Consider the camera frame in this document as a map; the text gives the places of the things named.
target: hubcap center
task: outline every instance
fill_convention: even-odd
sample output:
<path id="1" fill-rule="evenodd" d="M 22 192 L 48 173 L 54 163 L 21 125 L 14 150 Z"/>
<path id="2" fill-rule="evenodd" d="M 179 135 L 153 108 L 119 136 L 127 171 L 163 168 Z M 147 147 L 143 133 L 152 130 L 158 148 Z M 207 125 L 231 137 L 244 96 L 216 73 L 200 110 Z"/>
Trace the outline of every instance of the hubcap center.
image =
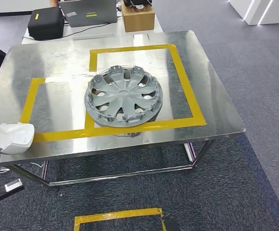
<path id="1" fill-rule="evenodd" d="M 121 90 L 118 93 L 119 95 L 129 95 L 129 92 L 127 90 Z"/>

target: yellow tape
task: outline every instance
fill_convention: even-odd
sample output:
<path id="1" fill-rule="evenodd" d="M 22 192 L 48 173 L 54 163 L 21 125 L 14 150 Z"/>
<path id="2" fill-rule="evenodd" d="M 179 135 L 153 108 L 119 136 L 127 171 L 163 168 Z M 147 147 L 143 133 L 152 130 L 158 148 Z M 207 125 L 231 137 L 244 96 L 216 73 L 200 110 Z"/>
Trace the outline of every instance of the yellow tape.
<path id="1" fill-rule="evenodd" d="M 38 87 L 39 84 L 45 82 L 45 78 L 32 79 L 29 92 L 27 93 L 26 100 L 24 104 L 24 107 L 23 108 L 22 115 L 20 116 L 20 122 L 23 124 L 29 122 L 30 115 L 32 114 L 36 96 L 37 95 Z"/>
<path id="2" fill-rule="evenodd" d="M 189 80 L 187 74 L 183 67 L 182 62 L 181 61 L 179 54 L 178 54 L 177 49 L 176 47 L 170 46 L 169 50 L 171 54 L 171 57 L 173 60 L 173 64 L 177 71 L 178 76 L 179 77 L 180 83 L 182 86 L 183 92 L 185 95 L 185 98 L 189 105 L 193 118 L 198 119 L 198 123 L 199 124 L 206 124 L 203 114 L 201 113 L 198 101 L 196 100 L 195 95 L 194 94 L 193 90 L 191 89 Z"/>
<path id="3" fill-rule="evenodd" d="M 174 44 L 91 50 L 90 71 L 92 72 L 97 71 L 98 53 L 142 51 L 142 50 L 156 50 L 156 49 L 168 49 L 170 51 L 193 117 L 149 122 L 130 128 L 112 128 L 112 127 L 94 128 L 94 127 L 94 121 L 88 113 L 86 113 L 84 129 L 36 133 L 35 134 L 33 142 L 60 141 L 83 137 L 107 136 L 124 133 L 159 130 L 159 129 L 172 129 L 172 128 L 183 128 L 183 127 L 206 125 L 207 123 L 205 119 L 202 115 L 201 108 L 197 102 L 195 95 L 191 89 L 189 80 L 183 67 L 182 62 L 179 57 L 179 54 L 178 53 Z M 32 80 L 26 101 L 22 112 L 22 116 L 20 119 L 22 123 L 29 123 L 30 114 L 35 102 L 35 98 L 37 94 L 38 85 L 41 83 L 45 83 L 45 78 L 34 78 Z"/>
<path id="4" fill-rule="evenodd" d="M 120 218 L 132 218 L 132 217 L 140 217 L 140 216 L 153 216 L 161 215 L 163 216 L 161 208 L 145 208 L 145 209 L 135 209 L 135 210 L 124 210 L 118 212 L 111 213 L 103 213 L 103 214 L 94 214 L 88 216 L 78 216 L 74 219 L 74 231 L 80 231 L 80 225 L 89 222 L 104 221 L 104 220 L 112 220 Z M 166 231 L 165 225 L 162 220 L 162 230 Z"/>
<path id="5" fill-rule="evenodd" d="M 168 49 L 174 44 L 161 44 L 161 45 L 150 45 L 150 46 L 140 46 L 140 47 L 118 47 L 118 48 L 105 48 L 105 49 L 95 49 L 90 51 L 90 71 L 97 71 L 97 55 L 100 53 L 112 53 L 112 52 L 126 52 L 126 51 L 147 51 L 147 50 L 158 50 L 158 49 Z"/>
<path id="6" fill-rule="evenodd" d="M 184 128 L 190 126 L 203 126 L 206 123 L 199 123 L 198 120 L 192 118 L 182 118 L 182 119 L 172 119 L 148 122 L 138 126 L 130 128 L 114 128 L 114 127 L 101 127 L 91 129 L 80 129 L 80 130 L 70 130 L 70 131 L 54 131 L 54 132 L 44 132 L 36 133 L 33 142 L 50 142 L 50 141 L 61 141 L 69 140 L 84 137 L 96 137 L 96 136 L 109 136 L 117 135 L 124 133 L 134 133 L 143 131 L 154 131 L 161 129 L 171 129 L 171 128 Z"/>
<path id="7" fill-rule="evenodd" d="M 86 17 L 94 17 L 97 16 L 97 14 L 88 14 Z"/>

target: white cable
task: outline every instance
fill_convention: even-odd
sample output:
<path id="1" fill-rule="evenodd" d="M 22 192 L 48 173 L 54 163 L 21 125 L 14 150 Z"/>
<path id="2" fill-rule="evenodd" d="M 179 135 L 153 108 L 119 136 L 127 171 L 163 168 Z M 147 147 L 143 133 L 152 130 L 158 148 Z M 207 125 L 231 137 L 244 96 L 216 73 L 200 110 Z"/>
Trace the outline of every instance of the white cable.
<path id="1" fill-rule="evenodd" d="M 36 166 L 38 166 L 38 167 L 40 167 L 40 168 L 42 168 L 42 167 L 43 167 L 43 164 L 42 165 L 39 165 L 39 164 L 36 164 L 36 163 L 32 163 L 32 162 L 31 162 L 31 163 L 29 163 L 29 164 L 32 164 L 32 165 L 36 165 Z"/>
<path id="2" fill-rule="evenodd" d="M 38 166 L 39 168 L 43 167 L 43 164 L 42 165 L 39 165 L 39 164 L 33 163 L 33 162 L 30 162 L 29 164 L 36 165 L 36 166 Z M 10 171 L 10 169 L 6 168 L 6 169 L 2 170 L 2 171 L 0 170 L 0 174 L 5 173 L 5 172 L 8 172 L 8 171 Z"/>
<path id="3" fill-rule="evenodd" d="M 5 173 L 5 172 L 8 172 L 8 171 L 10 171 L 10 169 L 2 170 L 2 171 L 0 171 L 0 174 Z"/>

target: yellow label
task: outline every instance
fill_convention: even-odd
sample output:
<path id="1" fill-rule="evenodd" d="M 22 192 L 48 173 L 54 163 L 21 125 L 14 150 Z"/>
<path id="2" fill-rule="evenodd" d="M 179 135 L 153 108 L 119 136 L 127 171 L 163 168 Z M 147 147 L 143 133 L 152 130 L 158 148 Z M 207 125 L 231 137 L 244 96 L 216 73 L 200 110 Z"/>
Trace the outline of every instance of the yellow label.
<path id="1" fill-rule="evenodd" d="M 94 17 L 94 16 L 97 16 L 97 14 L 88 14 L 86 17 Z"/>

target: cardboard box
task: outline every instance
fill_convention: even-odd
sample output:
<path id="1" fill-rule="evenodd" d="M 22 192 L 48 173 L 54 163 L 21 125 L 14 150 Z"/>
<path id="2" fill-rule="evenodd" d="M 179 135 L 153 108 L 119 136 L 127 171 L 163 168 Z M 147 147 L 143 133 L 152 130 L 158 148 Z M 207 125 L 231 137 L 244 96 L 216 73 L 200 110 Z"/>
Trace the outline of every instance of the cardboard box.
<path id="1" fill-rule="evenodd" d="M 155 29 L 155 11 L 150 5 L 146 5 L 143 10 L 134 10 L 133 7 L 126 7 L 121 1 L 121 12 L 126 32 Z"/>

